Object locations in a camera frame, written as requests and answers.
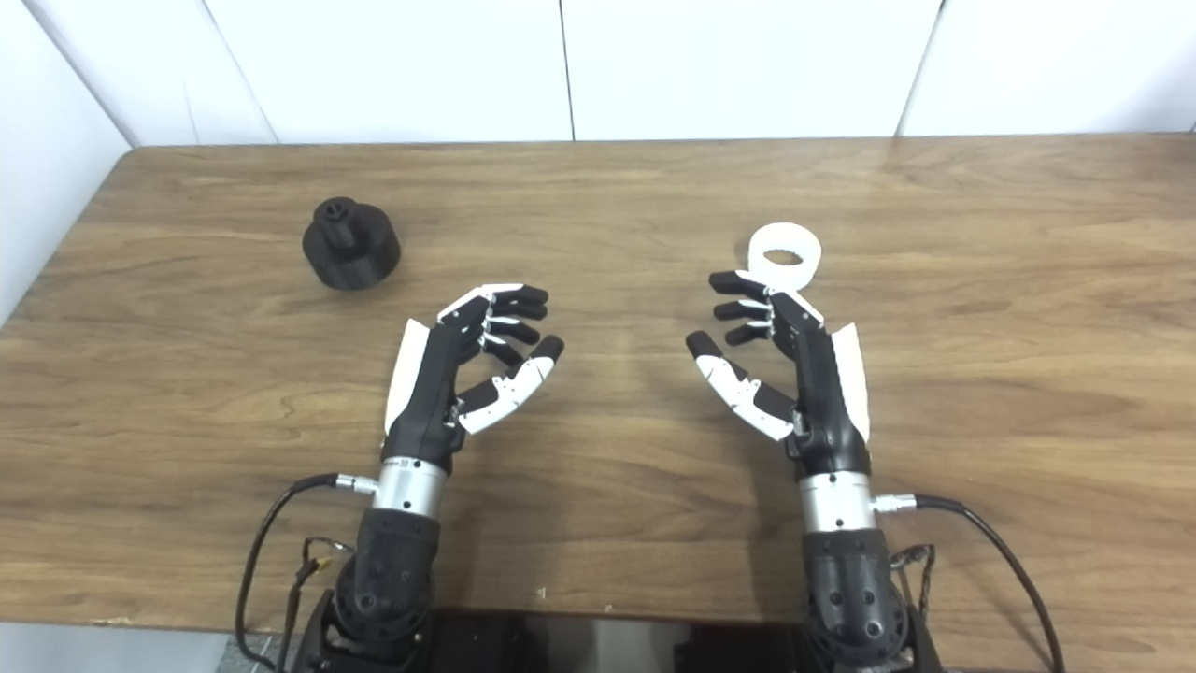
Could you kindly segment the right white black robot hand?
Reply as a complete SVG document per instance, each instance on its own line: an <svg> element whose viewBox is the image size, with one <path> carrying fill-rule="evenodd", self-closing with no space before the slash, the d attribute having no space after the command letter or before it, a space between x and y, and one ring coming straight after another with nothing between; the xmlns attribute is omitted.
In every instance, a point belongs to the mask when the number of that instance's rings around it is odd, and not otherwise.
<svg viewBox="0 0 1196 673"><path fill-rule="evenodd" d="M872 460L864 429L865 405L855 416L848 403L848 375L842 369L835 339L848 332L828 332L824 316L797 290L783 290L748 271L712 273L712 289L736 294L738 301L718 304L715 319L742 320L725 336L727 345L752 339L773 342L795 367L797 394L786 394L752 378L715 344L704 331L689 334L685 345L724 404L765 438L783 443L803 475L852 472L869 476Z"/></svg>

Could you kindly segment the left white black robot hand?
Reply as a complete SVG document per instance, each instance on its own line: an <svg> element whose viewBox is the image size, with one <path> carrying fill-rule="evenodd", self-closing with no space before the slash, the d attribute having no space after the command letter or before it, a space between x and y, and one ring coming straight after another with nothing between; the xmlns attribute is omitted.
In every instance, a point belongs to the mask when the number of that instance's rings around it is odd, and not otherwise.
<svg viewBox="0 0 1196 673"><path fill-rule="evenodd" d="M515 412L554 371L565 342L530 325L549 294L531 285L481 285L432 325L407 322L384 416L382 460L451 473L466 436Z"/></svg>

